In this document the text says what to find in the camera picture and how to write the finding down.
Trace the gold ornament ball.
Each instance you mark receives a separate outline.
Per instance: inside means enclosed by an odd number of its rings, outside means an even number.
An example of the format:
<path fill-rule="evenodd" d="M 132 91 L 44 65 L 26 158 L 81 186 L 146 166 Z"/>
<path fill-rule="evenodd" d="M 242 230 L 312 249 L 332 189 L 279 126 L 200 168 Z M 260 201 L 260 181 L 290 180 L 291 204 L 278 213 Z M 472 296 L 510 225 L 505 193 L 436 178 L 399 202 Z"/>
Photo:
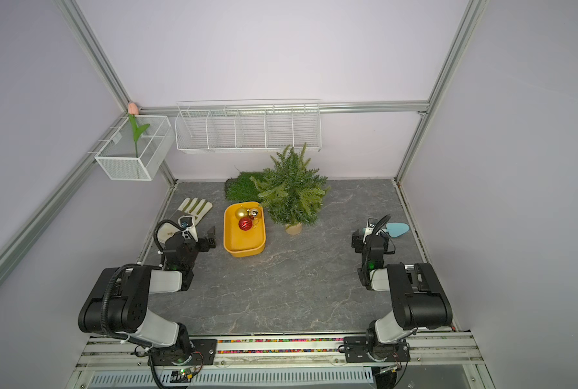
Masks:
<path fill-rule="evenodd" d="M 237 220 L 241 220 L 249 216 L 249 210 L 246 207 L 239 207 L 235 210 L 235 216 Z"/>

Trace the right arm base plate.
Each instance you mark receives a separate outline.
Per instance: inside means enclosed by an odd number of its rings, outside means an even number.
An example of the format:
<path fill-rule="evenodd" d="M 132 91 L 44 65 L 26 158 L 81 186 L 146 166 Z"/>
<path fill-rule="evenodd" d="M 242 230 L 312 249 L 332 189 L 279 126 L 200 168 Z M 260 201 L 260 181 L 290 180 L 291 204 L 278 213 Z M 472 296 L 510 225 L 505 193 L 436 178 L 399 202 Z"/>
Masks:
<path fill-rule="evenodd" d="M 366 336 L 346 336 L 338 352 L 349 363 L 396 363 L 410 361 L 410 346 L 405 340 L 383 344 Z"/>

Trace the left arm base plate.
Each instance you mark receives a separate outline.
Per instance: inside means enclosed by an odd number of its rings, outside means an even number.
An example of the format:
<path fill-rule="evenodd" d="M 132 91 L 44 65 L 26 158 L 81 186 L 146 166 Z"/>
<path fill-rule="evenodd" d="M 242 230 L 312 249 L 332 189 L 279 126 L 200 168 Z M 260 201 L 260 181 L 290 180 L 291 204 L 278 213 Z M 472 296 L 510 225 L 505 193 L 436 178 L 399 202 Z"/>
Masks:
<path fill-rule="evenodd" d="M 155 366 L 210 366 L 214 363 L 217 346 L 217 339 L 194 339 L 186 350 L 177 346 L 153 348 L 149 357 Z"/>

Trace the red ribbed ornament ball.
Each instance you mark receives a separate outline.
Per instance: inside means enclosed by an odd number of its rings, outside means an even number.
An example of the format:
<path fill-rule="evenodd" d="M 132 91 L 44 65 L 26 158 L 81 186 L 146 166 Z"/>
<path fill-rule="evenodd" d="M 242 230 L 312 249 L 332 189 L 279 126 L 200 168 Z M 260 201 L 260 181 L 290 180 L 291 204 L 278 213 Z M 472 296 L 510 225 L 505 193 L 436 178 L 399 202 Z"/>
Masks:
<path fill-rule="evenodd" d="M 250 217 L 242 217 L 238 221 L 238 227 L 242 231 L 250 231 L 254 226 L 253 219 Z"/>

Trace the small green christmas tree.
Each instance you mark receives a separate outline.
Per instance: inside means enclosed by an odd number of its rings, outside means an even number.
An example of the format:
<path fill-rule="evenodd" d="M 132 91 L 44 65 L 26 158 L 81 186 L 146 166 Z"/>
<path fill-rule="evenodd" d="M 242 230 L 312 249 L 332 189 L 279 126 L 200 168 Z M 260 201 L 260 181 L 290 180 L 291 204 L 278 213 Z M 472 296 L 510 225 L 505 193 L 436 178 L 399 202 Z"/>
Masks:
<path fill-rule="evenodd" d="M 250 178 L 266 214 L 292 236 L 318 220 L 329 191 L 327 177 L 310 167 L 306 152 L 306 146 L 300 150 L 288 146 L 271 157 L 271 168 Z"/>

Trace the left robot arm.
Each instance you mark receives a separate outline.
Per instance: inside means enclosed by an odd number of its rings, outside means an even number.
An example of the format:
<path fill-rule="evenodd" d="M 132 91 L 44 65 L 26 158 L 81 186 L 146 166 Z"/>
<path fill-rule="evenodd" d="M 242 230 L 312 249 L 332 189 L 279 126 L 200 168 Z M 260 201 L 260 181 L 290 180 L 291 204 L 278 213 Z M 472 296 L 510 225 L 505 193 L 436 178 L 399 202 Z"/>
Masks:
<path fill-rule="evenodd" d="M 161 220 L 153 241 L 160 264 L 104 269 L 78 315 L 78 327 L 142 347 L 151 366 L 209 366 L 215 357 L 214 340 L 192 340 L 185 324 L 154 313 L 148 302 L 152 294 L 190 288 L 198 255 L 216 248 L 216 228 L 200 237 L 193 225 Z"/>

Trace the yellow plastic tray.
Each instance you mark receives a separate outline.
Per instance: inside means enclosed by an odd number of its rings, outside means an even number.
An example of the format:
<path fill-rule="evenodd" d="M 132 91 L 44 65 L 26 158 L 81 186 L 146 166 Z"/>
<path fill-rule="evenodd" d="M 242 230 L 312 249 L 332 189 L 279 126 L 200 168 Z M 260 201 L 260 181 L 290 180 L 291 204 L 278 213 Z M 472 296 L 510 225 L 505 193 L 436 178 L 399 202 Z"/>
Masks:
<path fill-rule="evenodd" d="M 253 220 L 250 231 L 242 231 L 238 227 L 235 210 L 239 207 L 259 207 L 260 218 Z M 231 204 L 224 212 L 224 249 L 235 258 L 243 258 L 261 254 L 266 248 L 265 214 L 258 202 L 243 202 Z"/>

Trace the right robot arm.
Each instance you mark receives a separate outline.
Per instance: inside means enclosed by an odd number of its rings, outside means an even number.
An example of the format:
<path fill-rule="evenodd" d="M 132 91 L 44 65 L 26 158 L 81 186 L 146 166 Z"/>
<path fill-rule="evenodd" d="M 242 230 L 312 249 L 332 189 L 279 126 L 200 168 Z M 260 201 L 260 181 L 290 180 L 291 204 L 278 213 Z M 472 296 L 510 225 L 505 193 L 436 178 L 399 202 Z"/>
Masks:
<path fill-rule="evenodd" d="M 357 340 L 355 357 L 375 362 L 408 361 L 407 338 L 420 329 L 434 330 L 453 324 L 453 310 L 431 264 L 385 264 L 391 254 L 389 239 L 380 233 L 352 234 L 352 248 L 361 255 L 357 269 L 367 290 L 389 293 L 391 311 L 369 324 L 365 338 Z"/>

